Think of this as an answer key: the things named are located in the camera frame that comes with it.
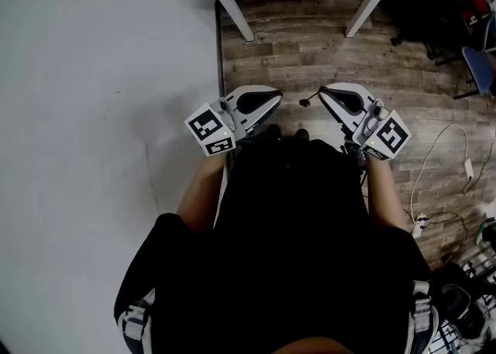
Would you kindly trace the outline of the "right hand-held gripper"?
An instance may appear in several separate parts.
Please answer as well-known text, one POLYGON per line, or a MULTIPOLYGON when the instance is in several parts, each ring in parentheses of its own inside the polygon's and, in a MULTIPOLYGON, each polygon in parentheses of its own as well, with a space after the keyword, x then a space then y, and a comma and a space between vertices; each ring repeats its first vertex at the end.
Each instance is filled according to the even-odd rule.
POLYGON ((360 84, 327 84, 320 87, 318 97, 341 125, 345 142, 363 153, 392 160, 411 138, 399 114, 360 84))

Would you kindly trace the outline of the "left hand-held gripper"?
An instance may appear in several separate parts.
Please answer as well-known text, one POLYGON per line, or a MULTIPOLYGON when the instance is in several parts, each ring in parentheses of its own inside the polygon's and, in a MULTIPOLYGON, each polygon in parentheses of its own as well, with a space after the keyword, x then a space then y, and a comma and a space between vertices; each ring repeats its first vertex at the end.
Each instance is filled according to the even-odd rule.
POLYGON ((282 91, 265 85, 238 87, 211 104, 203 104, 184 124, 206 156, 234 150, 279 106, 282 91))

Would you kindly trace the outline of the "person's right forearm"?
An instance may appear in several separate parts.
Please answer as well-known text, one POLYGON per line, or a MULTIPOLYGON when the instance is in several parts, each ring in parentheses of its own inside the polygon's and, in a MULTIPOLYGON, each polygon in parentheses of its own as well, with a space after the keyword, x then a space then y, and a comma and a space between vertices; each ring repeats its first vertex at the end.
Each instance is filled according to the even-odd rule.
POLYGON ((367 160, 368 207, 371 218, 379 225, 409 232, 408 218, 401 206, 389 162, 373 156, 367 160))

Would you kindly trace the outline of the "person's left forearm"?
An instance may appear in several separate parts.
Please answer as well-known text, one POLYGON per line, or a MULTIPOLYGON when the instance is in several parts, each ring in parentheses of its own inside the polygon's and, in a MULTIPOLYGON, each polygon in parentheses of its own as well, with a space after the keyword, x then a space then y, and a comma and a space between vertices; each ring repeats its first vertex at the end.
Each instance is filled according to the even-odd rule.
POLYGON ((225 162, 224 153, 204 158, 177 208, 177 215, 195 233, 213 229, 225 162))

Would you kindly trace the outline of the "black waist device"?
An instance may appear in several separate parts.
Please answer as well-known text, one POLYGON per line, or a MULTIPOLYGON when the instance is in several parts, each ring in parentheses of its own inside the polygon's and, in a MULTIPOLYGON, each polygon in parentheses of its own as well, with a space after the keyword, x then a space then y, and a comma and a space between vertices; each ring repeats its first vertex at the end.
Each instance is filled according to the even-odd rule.
POLYGON ((359 149, 358 145, 349 142, 345 142, 341 145, 340 149, 356 164, 360 172, 360 186, 363 186, 363 183, 367 178, 367 163, 363 152, 359 149))

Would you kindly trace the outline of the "white power strip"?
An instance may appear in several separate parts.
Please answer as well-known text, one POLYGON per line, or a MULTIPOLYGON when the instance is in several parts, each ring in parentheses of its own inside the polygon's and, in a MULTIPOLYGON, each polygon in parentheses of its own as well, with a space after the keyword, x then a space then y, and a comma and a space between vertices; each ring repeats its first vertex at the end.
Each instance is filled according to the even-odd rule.
POLYGON ((427 216, 423 213, 419 214, 417 216, 417 218, 415 219, 415 223, 414 223, 414 229, 412 231, 412 237, 414 239, 417 239, 421 236, 422 234, 422 231, 425 227, 425 223, 427 221, 427 216))

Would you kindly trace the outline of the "blue chair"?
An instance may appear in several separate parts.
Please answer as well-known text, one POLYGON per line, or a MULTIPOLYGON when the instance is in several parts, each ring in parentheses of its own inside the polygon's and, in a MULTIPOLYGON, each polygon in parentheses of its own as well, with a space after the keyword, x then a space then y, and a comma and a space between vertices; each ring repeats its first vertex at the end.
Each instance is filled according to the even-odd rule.
POLYGON ((472 76, 467 83, 474 83, 477 89, 457 95, 453 99, 457 100, 474 95, 496 98, 496 12, 493 12, 487 21, 482 50, 465 46, 462 49, 462 57, 472 76))

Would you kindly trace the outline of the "black office chair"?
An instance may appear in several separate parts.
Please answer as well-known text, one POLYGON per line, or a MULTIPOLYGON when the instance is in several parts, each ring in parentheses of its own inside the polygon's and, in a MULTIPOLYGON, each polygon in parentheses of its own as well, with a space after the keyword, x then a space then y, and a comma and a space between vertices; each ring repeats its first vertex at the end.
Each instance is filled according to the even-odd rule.
POLYGON ((398 28, 392 44, 423 43, 429 60, 439 56, 439 49, 457 48, 467 38, 456 0, 387 0, 387 10, 398 28))

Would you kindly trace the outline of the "person's black clothing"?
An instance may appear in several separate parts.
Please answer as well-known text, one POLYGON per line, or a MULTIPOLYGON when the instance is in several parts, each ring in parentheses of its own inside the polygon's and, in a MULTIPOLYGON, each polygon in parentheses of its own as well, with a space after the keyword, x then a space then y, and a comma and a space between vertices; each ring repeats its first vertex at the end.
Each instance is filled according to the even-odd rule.
POLYGON ((348 156, 266 131, 222 178, 212 230, 158 217, 114 319, 131 354, 410 354, 430 277, 410 231, 371 218, 348 156))

